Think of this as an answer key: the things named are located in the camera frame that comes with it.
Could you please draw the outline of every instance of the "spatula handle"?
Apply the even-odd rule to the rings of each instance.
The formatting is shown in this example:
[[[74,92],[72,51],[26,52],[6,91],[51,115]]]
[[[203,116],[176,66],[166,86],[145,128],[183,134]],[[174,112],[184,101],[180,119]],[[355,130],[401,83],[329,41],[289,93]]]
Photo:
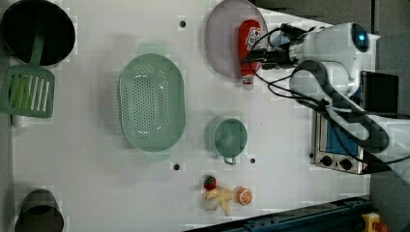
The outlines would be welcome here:
[[[44,21],[40,19],[37,22],[36,35],[33,42],[33,50],[31,52],[30,64],[39,65],[42,59],[43,46],[44,46],[44,33],[45,25]]]

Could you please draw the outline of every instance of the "slotted spatula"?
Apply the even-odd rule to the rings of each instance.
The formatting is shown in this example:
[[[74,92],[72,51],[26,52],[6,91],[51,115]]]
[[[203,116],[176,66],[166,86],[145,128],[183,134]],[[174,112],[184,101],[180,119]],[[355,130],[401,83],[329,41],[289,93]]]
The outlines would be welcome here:
[[[9,67],[0,93],[0,112],[49,118],[53,112],[54,74],[40,66],[45,28],[39,22],[30,63]]]

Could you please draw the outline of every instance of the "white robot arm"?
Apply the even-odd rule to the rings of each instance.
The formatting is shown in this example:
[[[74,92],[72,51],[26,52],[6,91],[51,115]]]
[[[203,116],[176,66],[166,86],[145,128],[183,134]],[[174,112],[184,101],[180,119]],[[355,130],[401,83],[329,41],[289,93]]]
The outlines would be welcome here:
[[[350,72],[338,62],[304,61],[293,72],[290,87],[328,105],[321,112],[359,146],[388,164],[410,185],[410,121],[366,114],[345,93]]]
[[[321,113],[334,127],[387,163],[410,185],[410,120],[367,114],[348,98],[359,89],[360,73],[371,59],[365,29],[356,23],[344,23],[304,31],[282,24],[259,41],[277,30],[290,42],[274,47],[273,51],[252,49],[242,63],[261,62],[262,68],[275,64],[297,65],[290,75],[290,90],[287,90],[293,98]],[[268,82],[255,74],[278,95],[271,89],[279,88],[275,81]]]

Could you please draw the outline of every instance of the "black frying pan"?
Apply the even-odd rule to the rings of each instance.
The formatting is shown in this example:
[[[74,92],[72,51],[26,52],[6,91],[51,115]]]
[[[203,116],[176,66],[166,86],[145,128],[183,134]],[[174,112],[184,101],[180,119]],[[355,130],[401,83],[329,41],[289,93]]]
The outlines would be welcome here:
[[[15,57],[29,63],[38,21],[46,28],[40,65],[54,65],[73,50],[75,31],[69,16],[53,3],[21,0],[12,4],[1,20],[1,37]]]

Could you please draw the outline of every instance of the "green colander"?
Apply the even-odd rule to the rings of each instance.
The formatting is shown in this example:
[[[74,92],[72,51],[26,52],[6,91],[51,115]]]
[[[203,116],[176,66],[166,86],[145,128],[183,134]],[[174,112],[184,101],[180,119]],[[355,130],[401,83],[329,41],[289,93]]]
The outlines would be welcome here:
[[[121,124],[130,143],[146,152],[172,147],[184,132],[184,79],[166,57],[148,53],[124,68],[119,82]]]

